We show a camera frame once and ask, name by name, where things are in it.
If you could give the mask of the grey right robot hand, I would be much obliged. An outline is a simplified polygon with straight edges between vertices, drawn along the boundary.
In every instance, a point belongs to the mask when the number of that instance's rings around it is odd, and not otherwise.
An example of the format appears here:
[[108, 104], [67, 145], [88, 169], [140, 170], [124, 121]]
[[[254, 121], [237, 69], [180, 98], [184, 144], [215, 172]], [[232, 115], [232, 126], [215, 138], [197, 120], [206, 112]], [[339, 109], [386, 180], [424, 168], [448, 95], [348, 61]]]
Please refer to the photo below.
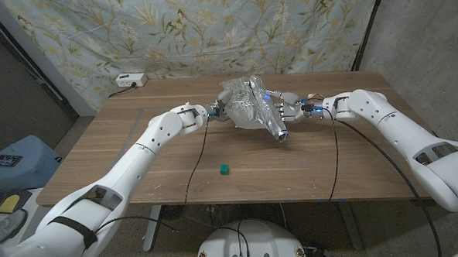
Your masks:
[[323, 117], [323, 96], [309, 93], [305, 98], [300, 98], [293, 92], [266, 91], [265, 99], [278, 98], [281, 102], [274, 103], [277, 112], [285, 123], [301, 122], [304, 118]]

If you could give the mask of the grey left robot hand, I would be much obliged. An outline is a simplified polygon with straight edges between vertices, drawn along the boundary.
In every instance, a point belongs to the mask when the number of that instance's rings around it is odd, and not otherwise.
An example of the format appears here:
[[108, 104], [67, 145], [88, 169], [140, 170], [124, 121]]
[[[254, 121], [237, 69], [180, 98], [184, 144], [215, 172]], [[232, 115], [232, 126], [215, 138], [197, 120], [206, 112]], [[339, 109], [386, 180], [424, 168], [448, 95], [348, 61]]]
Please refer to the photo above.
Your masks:
[[223, 90], [217, 99], [206, 106], [209, 121], [225, 122], [229, 119], [225, 107], [233, 96], [232, 90]]

